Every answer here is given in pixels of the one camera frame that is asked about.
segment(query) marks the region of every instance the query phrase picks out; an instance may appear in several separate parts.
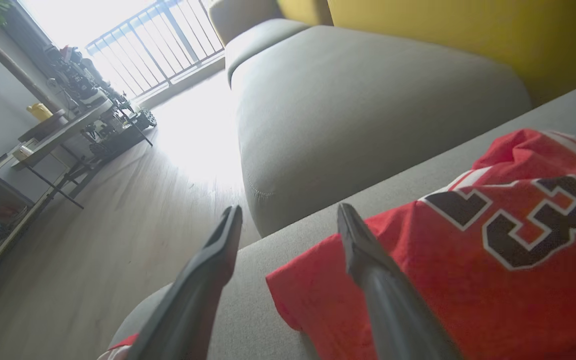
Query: plant trunk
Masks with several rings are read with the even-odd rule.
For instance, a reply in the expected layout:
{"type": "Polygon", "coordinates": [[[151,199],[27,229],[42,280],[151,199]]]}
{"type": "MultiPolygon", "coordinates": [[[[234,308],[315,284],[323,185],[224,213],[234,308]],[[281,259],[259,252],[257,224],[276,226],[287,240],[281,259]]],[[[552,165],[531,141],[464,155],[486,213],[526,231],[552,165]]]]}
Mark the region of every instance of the plant trunk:
{"type": "Polygon", "coordinates": [[[14,77],[19,80],[26,89],[28,89],[28,91],[30,91],[30,94],[37,98],[40,103],[43,103],[48,110],[55,113],[61,109],[59,105],[55,104],[50,100],[50,98],[48,98],[48,95],[46,95],[46,93],[35,84],[30,76],[28,76],[28,74],[23,71],[23,69],[20,68],[19,65],[14,62],[14,60],[11,59],[4,50],[2,50],[2,48],[0,48],[0,63],[5,66],[5,68],[10,71],[10,73],[14,75],[14,77]]]}

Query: sofa armrest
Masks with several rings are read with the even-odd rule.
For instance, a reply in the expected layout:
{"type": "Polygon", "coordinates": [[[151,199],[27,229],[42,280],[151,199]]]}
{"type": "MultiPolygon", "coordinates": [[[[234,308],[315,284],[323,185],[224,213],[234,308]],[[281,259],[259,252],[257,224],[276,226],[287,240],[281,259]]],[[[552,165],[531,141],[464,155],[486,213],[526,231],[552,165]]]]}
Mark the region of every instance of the sofa armrest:
{"type": "Polygon", "coordinates": [[[275,0],[217,0],[208,16],[224,46],[255,25],[284,17],[275,0]]]}

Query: yellow sofa backrest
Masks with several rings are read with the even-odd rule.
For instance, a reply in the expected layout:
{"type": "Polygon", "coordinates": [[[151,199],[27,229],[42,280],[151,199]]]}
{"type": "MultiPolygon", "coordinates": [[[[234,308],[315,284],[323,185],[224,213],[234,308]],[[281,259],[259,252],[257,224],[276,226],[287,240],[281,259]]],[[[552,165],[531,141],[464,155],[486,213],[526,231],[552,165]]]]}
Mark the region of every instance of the yellow sofa backrest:
{"type": "MultiPolygon", "coordinates": [[[[287,18],[286,8],[301,5],[304,11],[303,2],[279,0],[287,18]]],[[[328,0],[328,6],[336,27],[440,44],[508,64],[535,105],[576,88],[576,0],[328,0]]]]}

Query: jersey number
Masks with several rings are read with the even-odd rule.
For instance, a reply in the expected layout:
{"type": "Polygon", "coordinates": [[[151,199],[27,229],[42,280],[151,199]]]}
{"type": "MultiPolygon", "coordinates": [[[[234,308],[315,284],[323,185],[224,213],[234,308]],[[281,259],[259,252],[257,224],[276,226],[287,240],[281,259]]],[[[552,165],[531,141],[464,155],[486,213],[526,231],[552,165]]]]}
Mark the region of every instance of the jersey number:
{"type": "MultiPolygon", "coordinates": [[[[556,251],[569,246],[576,236],[576,176],[540,178],[532,184],[549,197],[558,192],[572,200],[566,209],[548,199],[542,200],[526,217],[542,229],[535,241],[528,243],[517,231],[521,221],[505,210],[498,210],[482,227],[484,248],[510,270],[526,269],[546,260],[556,251]]],[[[430,194],[424,200],[460,230],[470,226],[490,205],[490,199],[473,190],[467,198],[448,191],[430,194]]]]}

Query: red and white cloth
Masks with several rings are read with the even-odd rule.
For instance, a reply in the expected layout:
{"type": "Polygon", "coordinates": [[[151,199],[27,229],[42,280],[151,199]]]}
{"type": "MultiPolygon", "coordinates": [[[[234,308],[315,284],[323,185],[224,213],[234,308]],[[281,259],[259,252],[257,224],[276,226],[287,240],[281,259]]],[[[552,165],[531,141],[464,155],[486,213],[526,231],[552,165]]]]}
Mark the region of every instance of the red and white cloth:
{"type": "MultiPolygon", "coordinates": [[[[448,186],[366,224],[467,359],[576,359],[574,137],[499,137],[448,186]]],[[[338,234],[266,281],[323,360],[377,358],[338,234]]]]}

